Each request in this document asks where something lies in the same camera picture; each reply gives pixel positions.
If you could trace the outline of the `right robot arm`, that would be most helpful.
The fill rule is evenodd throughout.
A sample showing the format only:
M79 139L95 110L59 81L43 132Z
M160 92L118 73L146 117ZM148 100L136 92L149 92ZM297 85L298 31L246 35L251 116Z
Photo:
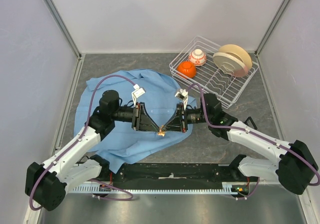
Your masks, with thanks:
M319 177L318 165L307 145L270 137L223 111L214 94L204 94L200 108L188 109L183 103L165 123L162 132L186 132L189 124L206 123L216 137L243 145L263 156L255 159L238 155L231 163L229 175L235 181L257 177L279 183L293 194L301 195Z

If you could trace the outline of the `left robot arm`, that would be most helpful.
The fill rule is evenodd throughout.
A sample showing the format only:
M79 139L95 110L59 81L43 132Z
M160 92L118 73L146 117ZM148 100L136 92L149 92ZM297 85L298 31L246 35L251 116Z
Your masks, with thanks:
M114 128L115 122L128 122L135 131L159 132L159 126L148 115L145 104L137 99L145 90L137 85L131 94L133 107L121 106L114 90L103 93L99 105L89 111L89 117L80 132L59 152L41 164L33 162L27 169L25 193L33 210L54 210L66 194L81 183L97 178L106 180L110 169L101 159L90 158L84 164L74 164L93 146L100 143Z

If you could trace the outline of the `light blue button shirt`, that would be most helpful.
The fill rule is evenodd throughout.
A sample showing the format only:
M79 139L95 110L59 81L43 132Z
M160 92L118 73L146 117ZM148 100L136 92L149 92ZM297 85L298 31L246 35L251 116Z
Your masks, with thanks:
M146 111L158 126L164 125L175 113L179 100L175 97L179 84L170 76L150 69L118 71L111 78L105 76L91 78L80 97L74 121L74 133L85 125L89 111L99 104L102 94L107 90L119 93L124 104L132 99L133 84L146 91L138 98L145 103ZM186 133L167 132L164 137L155 132L141 132L132 129L126 122L115 122L115 128L100 143L91 148L92 152L109 161L109 168L116 173L123 163L133 164L164 148L177 144L191 135L193 125L188 125Z

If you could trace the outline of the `red gold leaf brooch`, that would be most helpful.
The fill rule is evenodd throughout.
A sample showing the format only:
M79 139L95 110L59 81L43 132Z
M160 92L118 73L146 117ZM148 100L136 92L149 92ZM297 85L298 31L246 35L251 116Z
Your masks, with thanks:
M164 127L164 125L162 125L160 128L159 128L159 131L158 131L158 133L157 133L159 136L162 136L162 137L164 137L165 136L165 134L166 134L166 131L165 131L165 127Z

